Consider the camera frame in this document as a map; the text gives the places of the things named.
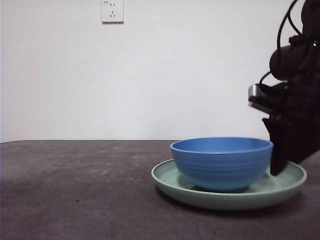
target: cable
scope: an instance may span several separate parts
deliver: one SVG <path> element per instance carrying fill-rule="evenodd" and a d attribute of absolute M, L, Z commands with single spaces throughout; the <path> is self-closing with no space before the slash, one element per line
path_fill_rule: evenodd
<path fill-rule="evenodd" d="M 271 73 L 271 71 L 268 71 L 265 75 L 262 76 L 262 78 L 259 81 L 259 87 L 260 89 L 263 91 L 263 86 L 262 86 L 262 82 L 264 81 L 264 79 Z"/>
<path fill-rule="evenodd" d="M 280 61 L 281 61 L 281 32 L 282 32 L 282 29 L 284 28 L 285 22 L 286 22 L 289 14 L 290 14 L 292 8 L 295 6 L 295 4 L 296 4 L 297 1 L 298 1 L 298 0 L 294 0 L 294 1 L 291 3 L 288 11 L 286 12 L 286 14 L 284 15 L 284 17 L 283 17 L 283 19 L 282 19 L 282 22 L 281 22 L 280 27 L 279 27 L 279 30 L 278 30 L 278 35 L 277 35 L 277 39 L 276 39 L 276 48 L 277 48 L 277 53 L 278 53 L 278 65 L 279 65 L 279 63 L 280 63 Z"/>
<path fill-rule="evenodd" d="M 291 27 L 295 30 L 295 32 L 298 34 L 298 35 L 302 35 L 302 33 L 299 31 L 299 29 L 295 26 L 294 22 L 292 21 L 291 19 L 291 12 L 289 12 L 288 14 L 288 20 L 289 20 L 289 23 L 291 25 Z"/>

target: plate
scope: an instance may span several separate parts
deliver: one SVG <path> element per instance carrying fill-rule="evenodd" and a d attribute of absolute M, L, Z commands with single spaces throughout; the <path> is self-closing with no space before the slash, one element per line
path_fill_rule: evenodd
<path fill-rule="evenodd" d="M 232 192 L 212 192 L 186 180 L 173 159 L 156 165 L 151 175 L 159 189 L 169 197 L 196 207 L 214 210 L 241 211 L 269 207 L 293 197 L 307 179 L 306 171 L 288 162 L 277 176 L 265 174 L 250 186 Z"/>

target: bowl rim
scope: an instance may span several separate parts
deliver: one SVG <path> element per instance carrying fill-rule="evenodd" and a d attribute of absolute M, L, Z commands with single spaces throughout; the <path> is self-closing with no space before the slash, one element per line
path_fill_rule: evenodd
<path fill-rule="evenodd" d="M 255 149 L 251 149 L 251 150 L 238 150 L 238 151 L 222 151 L 222 152 L 212 152 L 212 151 L 188 151 L 188 150 L 182 150 L 182 149 L 178 149 L 175 148 L 174 145 L 181 143 L 181 142 L 186 142 L 186 141 L 190 141 L 190 140 L 197 140 L 197 139 L 253 139 L 253 140 L 259 140 L 262 142 L 267 143 L 267 146 L 263 146 L 263 147 L 259 147 L 259 148 L 255 148 Z M 261 139 L 261 138 L 256 138 L 256 137 L 246 137 L 246 136 L 208 136 L 208 137 L 196 137 L 196 138 L 189 138 L 189 139 L 184 139 L 184 140 L 179 140 L 176 141 L 172 144 L 170 144 L 170 149 L 174 150 L 174 151 L 178 151 L 178 152 L 182 152 L 182 153 L 190 153 L 190 154 L 213 154 L 213 155 L 222 155 L 222 154 L 244 154 L 244 153 L 254 153 L 254 152 L 259 152 L 259 151 L 263 151 L 263 150 L 268 150 L 268 149 L 272 149 L 274 146 L 274 144 L 269 141 L 269 140 L 265 140 L 265 139 Z"/>

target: plate rim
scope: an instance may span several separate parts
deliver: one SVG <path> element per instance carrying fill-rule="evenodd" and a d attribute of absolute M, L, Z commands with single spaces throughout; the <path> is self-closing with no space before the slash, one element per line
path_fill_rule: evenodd
<path fill-rule="evenodd" d="M 197 191 L 197 190 L 191 190 L 191 189 L 187 189 L 187 188 L 183 188 L 183 187 L 179 187 L 179 186 L 174 186 L 174 185 L 171 185 L 171 184 L 168 184 L 162 180 L 160 180 L 159 178 L 156 177 L 155 175 L 155 170 L 160 167 L 161 165 L 164 165 L 168 162 L 172 162 L 174 161 L 174 159 L 169 159 L 169 160 L 166 160 L 166 161 L 163 161 L 163 162 L 160 162 L 158 163 L 157 165 L 155 165 L 152 170 L 151 170 L 151 175 L 153 177 L 153 179 L 164 185 L 164 186 L 167 186 L 169 188 L 172 188 L 172 189 L 175 189 L 175 190 L 180 190 L 180 191 L 183 191 L 183 192 L 189 192 L 189 193 L 194 193 L 194 194 L 202 194 L 202 195 L 212 195 L 212 196 L 233 196 L 233 197 L 241 197 L 241 196 L 262 196 L 262 195 L 270 195 L 270 194 L 276 194 L 276 193 L 282 193 L 282 192 L 286 192 L 286 191 L 289 191 L 289 190 L 292 190 L 292 189 L 295 189 L 295 188 L 298 188 L 300 186 L 302 186 L 304 184 L 304 182 L 307 180 L 307 172 L 306 170 L 300 166 L 299 164 L 296 164 L 292 161 L 288 161 L 289 164 L 295 166 L 296 168 L 298 168 L 302 173 L 303 173 L 303 176 L 302 178 L 289 185 L 289 186 L 286 186 L 284 188 L 281 188 L 281 189 L 277 189 L 277 190 L 272 190 L 272 191 L 262 191 L 262 192 L 242 192 L 242 193 L 232 193 L 232 192 L 212 192 L 212 191 Z"/>

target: table surface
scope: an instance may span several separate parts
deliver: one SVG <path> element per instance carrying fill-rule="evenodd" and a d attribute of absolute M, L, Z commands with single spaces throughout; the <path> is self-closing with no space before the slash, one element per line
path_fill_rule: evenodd
<path fill-rule="evenodd" d="M 151 169 L 168 140 L 28 140 L 1 144 L 3 240 L 320 239 L 320 154 L 300 193 L 276 206 L 218 211 L 164 195 Z"/>

